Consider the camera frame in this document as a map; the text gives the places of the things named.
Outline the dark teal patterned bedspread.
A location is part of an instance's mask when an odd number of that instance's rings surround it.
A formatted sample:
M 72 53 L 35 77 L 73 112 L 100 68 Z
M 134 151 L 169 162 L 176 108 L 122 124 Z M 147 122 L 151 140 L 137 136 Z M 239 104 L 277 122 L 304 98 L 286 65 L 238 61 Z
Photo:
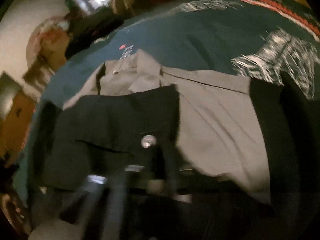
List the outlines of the dark teal patterned bedspread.
M 287 71 L 306 97 L 319 98 L 319 22 L 292 0 L 180 0 L 127 20 L 70 58 L 41 102 L 74 96 L 98 66 L 143 50 L 183 70 L 215 70 L 275 84 Z

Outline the grey shirt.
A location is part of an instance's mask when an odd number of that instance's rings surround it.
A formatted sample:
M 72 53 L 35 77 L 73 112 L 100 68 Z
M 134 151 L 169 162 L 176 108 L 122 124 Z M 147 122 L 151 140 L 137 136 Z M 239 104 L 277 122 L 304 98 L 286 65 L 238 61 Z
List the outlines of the grey shirt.
M 174 85 L 180 95 L 178 148 L 199 172 L 235 182 L 270 203 L 270 172 L 263 134 L 249 96 L 248 77 L 214 70 L 165 67 L 143 50 L 106 61 L 63 104 L 85 95 L 120 96 Z

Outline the dark clothes heap on bed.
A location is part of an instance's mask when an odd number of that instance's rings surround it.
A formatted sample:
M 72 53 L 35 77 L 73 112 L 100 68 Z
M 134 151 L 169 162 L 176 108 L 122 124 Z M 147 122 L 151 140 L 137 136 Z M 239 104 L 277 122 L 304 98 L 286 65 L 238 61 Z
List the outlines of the dark clothes heap on bed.
M 111 8 L 103 7 L 95 13 L 84 16 L 78 11 L 72 11 L 65 16 L 69 21 L 69 44 L 65 51 L 66 59 L 85 50 L 99 38 L 103 38 L 123 25 L 124 18 L 113 13 Z

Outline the wooden dresser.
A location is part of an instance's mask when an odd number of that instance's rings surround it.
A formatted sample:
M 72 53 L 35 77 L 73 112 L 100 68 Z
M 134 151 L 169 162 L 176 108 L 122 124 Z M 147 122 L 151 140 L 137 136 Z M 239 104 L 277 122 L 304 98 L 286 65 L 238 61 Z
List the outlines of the wooden dresser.
M 12 165 L 24 149 L 36 102 L 23 91 L 14 97 L 12 107 L 1 124 L 1 160 Z

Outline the black garment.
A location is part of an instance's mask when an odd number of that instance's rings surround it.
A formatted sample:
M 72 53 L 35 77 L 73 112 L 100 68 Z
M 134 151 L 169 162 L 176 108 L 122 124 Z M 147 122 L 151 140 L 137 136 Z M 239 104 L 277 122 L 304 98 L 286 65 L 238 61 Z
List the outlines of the black garment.
M 179 96 L 165 86 L 125 96 L 86 95 L 66 110 L 45 102 L 38 113 L 28 165 L 29 186 L 73 191 L 90 174 L 145 166 L 165 179 L 174 150 Z

